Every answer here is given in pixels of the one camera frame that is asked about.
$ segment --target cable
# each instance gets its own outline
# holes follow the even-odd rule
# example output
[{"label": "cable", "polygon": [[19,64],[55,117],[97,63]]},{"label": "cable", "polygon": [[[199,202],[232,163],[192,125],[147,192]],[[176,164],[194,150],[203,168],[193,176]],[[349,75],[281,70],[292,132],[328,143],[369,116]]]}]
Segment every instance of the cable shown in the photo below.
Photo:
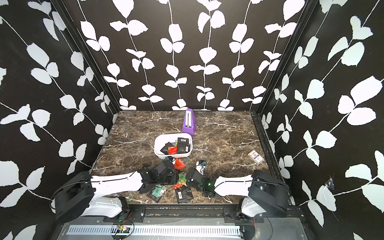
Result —
[{"label": "cable", "polygon": [[70,184],[68,184],[68,185],[65,185],[64,187],[61,187],[61,188],[57,189],[57,190],[53,193],[53,195],[52,195],[52,197],[51,197],[51,199],[50,199],[50,202],[49,202],[49,207],[52,208],[52,209],[55,209],[54,207],[52,207],[52,201],[53,201],[53,199],[55,198],[56,194],[59,193],[63,188],[68,187],[68,186],[70,186],[70,185],[74,185],[74,184],[78,184],[78,183],[110,182],[110,181],[117,181],[117,180],[127,179],[127,178],[129,178],[129,177],[124,177],[124,178],[120,178],[120,179],[104,180],[104,181],[85,181],[85,182],[74,182],[74,183],[70,183]]},{"label": "cable", "polygon": [[269,222],[269,224],[271,225],[271,229],[272,229],[271,236],[267,239],[267,240],[270,240],[270,239],[272,238],[272,236],[273,236],[273,226],[272,226],[272,224],[271,224],[271,221],[269,221],[269,219],[268,219],[268,222]]},{"label": "cable", "polygon": [[121,238],[121,239],[125,239],[126,237],[130,236],[130,235],[133,233],[133,231],[135,230],[135,224],[134,224],[131,220],[129,220],[129,219],[125,219],[123,223],[119,223],[119,224],[116,226],[116,233],[115,233],[115,235],[112,237],[114,240],[115,240],[116,234],[118,233],[119,225],[123,225],[123,224],[126,223],[127,221],[130,221],[130,222],[132,223],[133,229],[132,229],[132,231],[131,231],[131,228],[129,228],[130,233],[129,233],[128,235],[126,235],[125,237]]},{"label": "cable", "polygon": [[199,173],[203,173],[203,170],[204,170],[204,165],[201,165],[201,164],[199,164],[199,165],[195,165],[195,166],[193,166],[192,168],[194,168],[194,167],[198,167],[198,166],[201,166],[202,168],[200,169],[200,171],[199,170],[197,170]]}]

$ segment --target white vine pattern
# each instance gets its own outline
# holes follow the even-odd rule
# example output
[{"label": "white vine pattern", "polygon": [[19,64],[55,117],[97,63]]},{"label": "white vine pattern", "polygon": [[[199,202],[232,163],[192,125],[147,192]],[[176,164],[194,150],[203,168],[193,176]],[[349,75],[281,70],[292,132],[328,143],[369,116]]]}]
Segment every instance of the white vine pattern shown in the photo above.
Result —
[{"label": "white vine pattern", "polygon": [[[278,23],[273,23],[266,25],[264,29],[267,31],[267,33],[273,33],[275,31],[278,31],[279,34],[277,35],[275,46],[273,47],[273,52],[271,51],[264,51],[264,55],[266,55],[269,58],[268,60],[264,60],[261,62],[258,73],[261,74],[263,70],[268,67],[267,72],[265,73],[265,76],[263,78],[263,81],[260,84],[260,87],[263,86],[263,83],[270,71],[275,71],[277,69],[277,66],[280,63],[280,60],[278,59],[281,56],[281,53],[276,53],[276,45],[279,38],[286,38],[288,36],[291,36],[293,34],[293,31],[296,28],[295,22],[290,22],[286,24],[286,21],[288,21],[291,17],[293,17],[296,13],[300,12],[301,9],[304,7],[305,1],[304,0],[286,0],[283,5],[283,16],[284,16],[284,23],[282,26],[280,26]],[[261,102],[262,97],[257,97],[254,95],[254,98],[243,98],[242,101],[247,103],[251,102],[251,105],[249,107],[249,110],[251,110],[253,104],[258,104]]]},{"label": "white vine pattern", "polygon": [[[70,51],[71,51],[71,59],[70,62],[79,70],[81,70],[84,75],[80,76],[79,80],[77,81],[78,86],[84,86],[85,80],[87,79],[90,85],[94,88],[96,93],[98,95],[99,92],[95,88],[95,86],[92,84],[92,80],[94,78],[93,71],[90,67],[85,68],[84,67],[84,58],[80,52],[76,52],[73,50],[71,45],[68,43],[67,39],[65,38],[62,31],[66,29],[65,24],[63,23],[62,19],[60,18],[59,14],[56,11],[52,11],[51,3],[50,2],[33,2],[30,1],[27,3],[28,6],[32,9],[39,10],[45,14],[47,14],[48,18],[43,19],[43,24],[45,28],[47,29],[48,33],[55,39],[56,41],[59,41],[59,38],[56,35],[55,26],[59,29],[61,35],[63,36],[64,40],[66,41]],[[2,5],[8,5],[8,1],[2,1],[0,2],[0,6]],[[40,67],[35,67],[30,71],[31,76],[36,79],[38,82],[43,84],[51,84],[54,82],[56,87],[59,89],[61,94],[63,95],[59,100],[61,105],[66,109],[75,109],[77,111],[76,114],[73,116],[73,125],[76,126],[79,123],[81,123],[85,117],[90,121],[90,123],[93,126],[101,126],[96,125],[85,113],[84,110],[87,106],[87,103],[84,98],[82,98],[78,104],[76,103],[74,97],[70,94],[66,94],[63,89],[59,86],[58,81],[56,78],[59,77],[59,68],[56,62],[50,61],[50,58],[48,54],[37,44],[31,43],[28,44],[26,40],[22,38],[22,36],[16,31],[15,28],[11,26],[11,24],[6,21],[2,16],[0,16],[0,24],[5,23],[17,36],[20,38],[20,40],[25,44],[26,46],[26,53],[28,53],[29,57],[31,57],[37,64],[40,65]],[[9,77],[7,76],[7,69],[6,68],[0,68],[0,85],[1,83],[6,80],[10,81]],[[104,96],[104,106],[101,105],[101,109],[107,113],[106,105],[109,108],[109,98],[107,96]],[[34,142],[40,142],[41,139],[37,135],[35,129],[40,128],[43,131],[45,131],[52,139],[54,139],[55,142],[59,144],[58,148],[58,155],[59,157],[74,157],[74,160],[69,164],[67,175],[73,173],[75,171],[75,166],[77,162],[80,162],[81,164],[91,168],[91,166],[85,164],[83,162],[83,159],[85,157],[86,153],[86,147],[87,144],[81,144],[76,149],[76,152],[74,151],[74,144],[71,139],[67,139],[66,141],[60,141],[58,140],[48,129],[49,122],[51,119],[51,113],[44,110],[44,109],[35,109],[31,110],[30,104],[25,104],[24,106],[21,106],[18,110],[15,110],[5,103],[0,102],[0,105],[10,110],[12,113],[8,114],[7,116],[3,117],[0,120],[1,125],[6,124],[14,124],[14,122],[17,121],[23,121],[23,123],[20,125],[20,133],[30,141]],[[113,115],[113,121],[116,119],[117,114],[113,114],[113,111],[110,109],[111,114]],[[108,135],[107,130],[105,129],[103,131],[103,138],[106,138]],[[102,140],[98,140],[99,144],[104,144]],[[16,163],[13,161],[0,161],[0,175],[2,176],[2,180],[0,182],[0,186],[10,186],[19,184],[20,187],[14,189],[10,194],[8,194],[4,199],[2,199],[0,203],[0,207],[13,207],[15,206],[19,199],[24,195],[25,192],[29,192],[32,195],[49,200],[49,198],[40,196],[34,192],[35,189],[37,189],[41,183],[41,177],[44,173],[45,166],[39,167],[38,169],[32,171],[28,178],[26,179],[26,182],[23,183],[19,179],[19,167]],[[25,237],[25,233],[28,232],[28,237],[33,238],[34,232],[35,232],[36,225],[29,226],[25,228],[23,231],[21,231],[14,239],[19,239]],[[10,232],[6,239],[13,239],[12,232]]]},{"label": "white vine pattern", "polygon": [[164,85],[169,86],[171,88],[177,88],[179,91],[179,99],[176,100],[176,103],[178,106],[172,106],[172,110],[186,110],[188,108],[187,103],[185,102],[184,99],[181,98],[179,84],[186,84],[187,78],[183,77],[183,78],[176,79],[177,76],[179,75],[179,69],[175,66],[175,52],[180,53],[185,46],[185,44],[181,42],[183,38],[183,34],[179,24],[173,23],[170,0],[161,0],[161,1],[158,0],[158,1],[162,4],[168,4],[169,12],[170,12],[170,22],[171,22],[171,24],[168,27],[168,33],[172,42],[169,41],[168,38],[162,38],[160,39],[160,44],[163,47],[164,51],[166,51],[167,53],[172,53],[172,65],[167,64],[166,71],[169,75],[173,77],[174,80],[168,80],[164,83]]},{"label": "white vine pattern", "polygon": [[202,93],[200,92],[197,94],[197,100],[200,102],[201,99],[204,97],[204,107],[201,110],[208,111],[208,109],[206,109],[205,107],[207,104],[207,100],[214,99],[215,95],[213,92],[211,92],[212,88],[206,87],[206,75],[211,75],[213,73],[217,73],[220,71],[220,68],[214,64],[207,65],[212,59],[216,57],[216,54],[217,54],[217,51],[209,46],[209,43],[211,40],[212,28],[216,29],[225,25],[225,17],[221,11],[216,10],[221,5],[221,2],[217,0],[213,0],[213,1],[197,0],[197,1],[201,3],[203,6],[205,6],[208,10],[208,14],[206,14],[205,12],[201,12],[199,15],[199,19],[197,20],[197,27],[201,33],[203,33],[205,24],[209,21],[208,46],[206,48],[200,49],[199,51],[199,55],[201,60],[204,63],[204,66],[193,65],[193,66],[190,66],[189,68],[193,72],[198,72],[200,70],[203,70],[204,86],[196,86],[197,89],[202,91]]},{"label": "white vine pattern", "polygon": [[[330,61],[334,55],[343,51],[340,58],[336,61],[333,67],[328,71],[328,73],[321,79],[313,79],[310,81],[306,98],[304,99],[303,94],[295,90],[294,98],[300,102],[299,107],[297,108],[294,115],[289,119],[287,115],[285,115],[285,123],[281,123],[278,125],[276,132],[282,132],[280,137],[272,141],[270,140],[270,145],[272,147],[273,152],[275,152],[275,144],[281,138],[285,143],[288,143],[290,140],[290,134],[292,134],[293,129],[291,126],[291,122],[299,111],[302,115],[306,116],[308,119],[313,118],[313,109],[311,103],[308,102],[309,99],[319,99],[324,96],[324,80],[330,75],[330,73],[334,70],[334,68],[341,62],[341,64],[345,66],[357,66],[364,55],[364,44],[362,40],[367,39],[368,37],[373,36],[373,32],[370,27],[365,26],[368,18],[371,16],[372,12],[375,10],[380,0],[378,0],[373,6],[371,12],[366,17],[365,21],[362,21],[357,16],[352,16],[349,20],[352,28],[352,37],[351,40],[348,40],[346,36],[341,37],[330,49],[328,54],[328,61]],[[272,111],[269,111],[262,116],[262,123],[265,129],[269,129],[269,124],[272,121],[272,112],[275,109],[276,105],[281,101],[284,103],[286,101],[286,96],[283,95],[283,91],[287,88],[289,84],[289,80],[293,71],[298,67],[299,69],[305,67],[309,63],[309,58],[313,54],[316,49],[317,42],[319,39],[317,38],[317,34],[323,25],[325,18],[328,15],[329,9],[332,4],[337,4],[342,7],[347,0],[342,1],[320,1],[322,12],[325,13],[324,19],[319,26],[315,36],[311,37],[305,47],[303,52],[303,48],[299,46],[296,50],[294,56],[295,67],[291,71],[290,74],[285,74],[283,76],[281,82],[281,91],[276,88],[274,89],[274,95],[276,104]],[[307,130],[304,133],[303,139],[306,143],[306,147],[299,151],[296,155],[285,155],[284,157],[280,157],[279,167],[281,175],[289,179],[291,178],[291,174],[289,172],[289,168],[293,167],[295,158],[305,151],[306,156],[316,165],[319,166],[321,163],[321,157],[317,152],[317,147],[322,147],[325,149],[332,148],[336,145],[338,140],[337,135],[334,135],[332,132],[340,126],[343,121],[346,119],[346,122],[351,126],[361,126],[364,124],[368,124],[376,119],[376,112],[374,109],[367,107],[367,100],[370,100],[377,96],[382,89],[382,82],[384,79],[379,80],[375,76],[367,76],[366,79],[357,83],[348,93],[343,93],[339,101],[337,103],[338,112],[342,115],[341,119],[329,130],[322,130],[317,134],[315,140],[313,140],[311,133]],[[307,204],[310,212],[316,218],[318,223],[323,227],[324,225],[324,215],[323,210],[319,206],[318,203],[321,203],[328,210],[335,212],[337,210],[336,207],[336,196],[348,194],[351,192],[362,190],[362,194],[366,199],[377,209],[380,210],[381,213],[384,212],[384,186],[380,185],[379,182],[375,182],[376,179],[384,178],[384,156],[379,151],[376,150],[374,152],[374,157],[377,163],[377,175],[375,177],[372,176],[371,169],[366,164],[357,164],[350,166],[348,170],[345,171],[345,177],[355,177],[359,179],[364,179],[367,182],[353,190],[349,190],[346,192],[341,192],[337,194],[333,194],[331,190],[333,187],[328,185],[328,182],[322,186],[320,186],[316,195],[316,198],[312,198],[312,194],[310,188],[306,184],[305,181],[302,181],[302,190],[307,194],[309,200],[301,203],[299,205]],[[295,204],[295,200],[293,196],[291,196],[291,201]],[[362,240],[362,238],[353,233],[355,240]]]}]

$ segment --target black snack packet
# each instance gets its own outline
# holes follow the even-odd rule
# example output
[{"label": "black snack packet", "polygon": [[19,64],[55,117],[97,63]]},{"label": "black snack packet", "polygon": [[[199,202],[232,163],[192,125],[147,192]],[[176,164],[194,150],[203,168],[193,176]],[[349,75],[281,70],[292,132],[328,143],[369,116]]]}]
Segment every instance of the black snack packet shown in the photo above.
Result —
[{"label": "black snack packet", "polygon": [[148,196],[150,199],[152,199],[153,201],[155,201],[156,203],[158,203],[158,202],[160,201],[160,199],[163,197],[163,195],[158,196],[158,197],[153,196],[152,191],[149,191],[149,193],[147,194],[147,196]]},{"label": "black snack packet", "polygon": [[177,153],[187,153],[190,151],[190,145],[186,143],[177,143]]},{"label": "black snack packet", "polygon": [[165,155],[168,155],[168,147],[173,147],[174,145],[170,142],[166,143],[164,147],[160,150],[160,152],[164,153]]},{"label": "black snack packet", "polygon": [[178,187],[175,189],[175,193],[178,204],[188,203],[191,199],[193,199],[191,187]]},{"label": "black snack packet", "polygon": [[178,137],[177,138],[177,146],[179,146],[179,143],[189,144],[189,139],[188,138]]}]

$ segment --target red snack packet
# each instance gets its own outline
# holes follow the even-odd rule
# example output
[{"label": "red snack packet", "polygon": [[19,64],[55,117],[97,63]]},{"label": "red snack packet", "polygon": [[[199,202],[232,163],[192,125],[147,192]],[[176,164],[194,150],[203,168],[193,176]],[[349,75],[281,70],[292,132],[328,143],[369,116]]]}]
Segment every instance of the red snack packet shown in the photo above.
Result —
[{"label": "red snack packet", "polygon": [[175,169],[177,169],[177,170],[181,170],[181,169],[185,168],[185,164],[181,161],[180,158],[175,159],[175,164],[173,164],[173,166],[175,166]]},{"label": "red snack packet", "polygon": [[173,185],[173,188],[176,189],[176,188],[181,187],[181,186],[183,186],[183,184],[177,183],[176,185]]},{"label": "red snack packet", "polygon": [[176,154],[177,153],[177,146],[176,147],[168,147],[168,153],[169,154]]}]

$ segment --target white plastic bin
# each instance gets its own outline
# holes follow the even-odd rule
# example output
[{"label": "white plastic bin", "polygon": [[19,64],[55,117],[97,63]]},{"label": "white plastic bin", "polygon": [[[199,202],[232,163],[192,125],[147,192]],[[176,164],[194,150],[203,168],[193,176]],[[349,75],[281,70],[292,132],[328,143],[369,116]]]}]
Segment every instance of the white plastic bin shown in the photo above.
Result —
[{"label": "white plastic bin", "polygon": [[[189,152],[181,153],[181,154],[165,155],[164,153],[162,153],[160,151],[167,142],[175,142],[175,140],[177,140],[178,137],[189,139],[189,145],[190,145],[190,151]],[[193,148],[192,136],[189,135],[188,133],[163,134],[163,135],[158,136],[155,139],[155,146],[153,148],[154,148],[154,152],[155,152],[156,156],[158,156],[160,159],[165,159],[167,156],[176,157],[176,158],[177,157],[188,157],[189,155],[191,155],[192,148]]]}]

